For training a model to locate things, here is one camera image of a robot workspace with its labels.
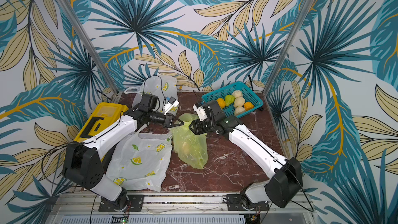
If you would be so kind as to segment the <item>small green pear back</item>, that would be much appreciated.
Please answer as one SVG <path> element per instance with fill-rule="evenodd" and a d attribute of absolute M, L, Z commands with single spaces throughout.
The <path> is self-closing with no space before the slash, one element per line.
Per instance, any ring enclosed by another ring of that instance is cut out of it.
<path fill-rule="evenodd" d="M 224 98 L 226 107 L 230 106 L 234 103 L 235 97 L 233 95 L 226 95 Z"/>

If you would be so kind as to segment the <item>white pear front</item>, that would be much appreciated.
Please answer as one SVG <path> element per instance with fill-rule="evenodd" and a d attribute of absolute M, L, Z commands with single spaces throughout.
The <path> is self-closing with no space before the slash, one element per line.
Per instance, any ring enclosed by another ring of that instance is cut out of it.
<path fill-rule="evenodd" d="M 234 115 L 239 116 L 245 112 L 245 108 L 243 106 L 238 106 L 235 108 Z"/>

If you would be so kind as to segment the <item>green avocado plastic bag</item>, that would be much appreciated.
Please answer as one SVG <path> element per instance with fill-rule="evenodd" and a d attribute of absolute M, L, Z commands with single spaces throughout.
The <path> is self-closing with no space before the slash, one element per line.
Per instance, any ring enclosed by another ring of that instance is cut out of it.
<path fill-rule="evenodd" d="M 184 113 L 179 116 L 179 119 L 184 122 L 184 125 L 170 129 L 174 152 L 184 163 L 194 169 L 202 170 L 208 162 L 206 133 L 195 135 L 189 129 L 191 122 L 199 119 L 197 115 Z"/>

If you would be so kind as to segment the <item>white lemon plastic bag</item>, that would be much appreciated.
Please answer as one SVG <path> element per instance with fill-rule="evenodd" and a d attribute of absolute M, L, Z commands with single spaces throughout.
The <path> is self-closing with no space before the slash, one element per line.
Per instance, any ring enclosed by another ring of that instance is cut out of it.
<path fill-rule="evenodd" d="M 160 192 L 172 149 L 170 132 L 129 134 L 116 146 L 106 175 L 126 190 Z"/>

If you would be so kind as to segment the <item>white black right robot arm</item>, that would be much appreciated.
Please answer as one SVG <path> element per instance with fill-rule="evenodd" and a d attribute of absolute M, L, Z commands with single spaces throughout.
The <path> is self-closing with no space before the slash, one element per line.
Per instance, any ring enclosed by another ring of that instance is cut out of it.
<path fill-rule="evenodd" d="M 189 129 L 195 135 L 212 132 L 224 136 L 242 149 L 266 174 L 266 181 L 252 183 L 240 193 L 245 208 L 266 201 L 284 208 L 303 189 L 301 164 L 295 158 L 287 159 L 273 151 L 239 118 L 226 116 L 216 101 L 195 103 L 193 110 L 198 119 L 191 122 Z"/>

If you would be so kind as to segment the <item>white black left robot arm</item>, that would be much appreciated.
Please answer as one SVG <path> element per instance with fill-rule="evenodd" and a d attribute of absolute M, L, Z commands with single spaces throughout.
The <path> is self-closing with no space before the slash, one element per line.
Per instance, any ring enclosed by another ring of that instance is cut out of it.
<path fill-rule="evenodd" d="M 109 179 L 101 159 L 123 138 L 136 133 L 144 125 L 157 123 L 165 128 L 183 125 L 183 121 L 170 113 L 179 102 L 170 97 L 166 100 L 163 111 L 157 112 L 160 103 L 157 96 L 144 93 L 141 101 L 121 116 L 101 133 L 82 143 L 72 142 L 66 146 L 62 175 L 81 187 L 97 194 L 117 209 L 127 206 L 126 190 Z"/>

